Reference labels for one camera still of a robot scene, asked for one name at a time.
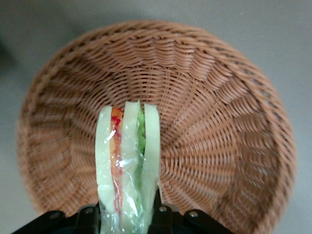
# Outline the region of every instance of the plastic wrap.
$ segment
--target plastic wrap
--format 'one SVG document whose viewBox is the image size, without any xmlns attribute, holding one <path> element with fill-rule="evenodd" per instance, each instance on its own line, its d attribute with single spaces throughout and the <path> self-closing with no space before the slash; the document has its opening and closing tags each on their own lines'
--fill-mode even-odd
<svg viewBox="0 0 312 234">
<path fill-rule="evenodd" d="M 159 182 L 159 115 L 153 105 L 106 106 L 96 133 L 101 234 L 145 234 Z"/>
</svg>

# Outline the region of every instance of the tomato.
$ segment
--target tomato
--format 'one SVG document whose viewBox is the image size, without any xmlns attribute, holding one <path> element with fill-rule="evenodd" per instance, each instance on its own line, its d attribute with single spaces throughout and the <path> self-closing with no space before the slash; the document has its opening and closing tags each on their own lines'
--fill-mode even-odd
<svg viewBox="0 0 312 234">
<path fill-rule="evenodd" d="M 122 207 L 122 157 L 121 157 L 121 129 L 123 112 L 119 108 L 112 108 L 111 131 L 114 133 L 110 140 L 111 171 L 115 190 L 115 210 L 121 215 Z"/>
</svg>

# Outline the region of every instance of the gray floor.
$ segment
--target gray floor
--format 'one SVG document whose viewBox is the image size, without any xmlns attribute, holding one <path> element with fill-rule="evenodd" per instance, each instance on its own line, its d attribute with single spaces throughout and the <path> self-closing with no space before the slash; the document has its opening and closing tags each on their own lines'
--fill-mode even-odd
<svg viewBox="0 0 312 234">
<path fill-rule="evenodd" d="M 0 1 L 0 233 L 37 214 L 16 160 L 16 121 L 31 80 L 59 48 L 111 23 L 159 19 L 202 27 L 259 66 L 280 93 L 298 151 L 290 205 L 275 234 L 312 230 L 312 1 Z"/>
</svg>

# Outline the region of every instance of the woven basket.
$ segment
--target woven basket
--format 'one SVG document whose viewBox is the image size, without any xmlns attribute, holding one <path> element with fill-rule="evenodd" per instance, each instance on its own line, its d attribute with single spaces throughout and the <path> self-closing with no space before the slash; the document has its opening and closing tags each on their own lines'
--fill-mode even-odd
<svg viewBox="0 0 312 234">
<path fill-rule="evenodd" d="M 70 43 L 40 71 L 18 131 L 36 208 L 97 203 L 95 130 L 104 105 L 158 106 L 164 201 L 201 209 L 236 234 L 268 234 L 293 187 L 291 127 L 263 73 L 210 33 L 125 22 Z"/>
</svg>

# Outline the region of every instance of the metal bolt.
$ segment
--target metal bolt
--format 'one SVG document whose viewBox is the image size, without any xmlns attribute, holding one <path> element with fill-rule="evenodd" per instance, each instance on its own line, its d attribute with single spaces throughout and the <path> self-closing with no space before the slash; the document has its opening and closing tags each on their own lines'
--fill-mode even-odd
<svg viewBox="0 0 312 234">
<path fill-rule="evenodd" d="M 59 217 L 59 212 L 55 212 L 54 214 L 50 215 L 50 219 L 54 219 L 54 218 L 57 218 L 57 217 Z"/>
<path fill-rule="evenodd" d="M 193 218 L 196 218 L 196 217 L 198 217 L 198 214 L 197 214 L 196 211 L 191 211 L 190 212 L 190 216 L 193 217 Z"/>
<path fill-rule="evenodd" d="M 166 212 L 166 211 L 167 211 L 167 207 L 161 206 L 161 207 L 159 208 L 159 210 L 160 210 L 160 212 Z"/>
<path fill-rule="evenodd" d="M 92 211 L 93 211 L 93 209 L 90 207 L 90 208 L 86 209 L 84 212 L 86 214 L 89 214 L 89 213 L 92 213 Z"/>
</svg>

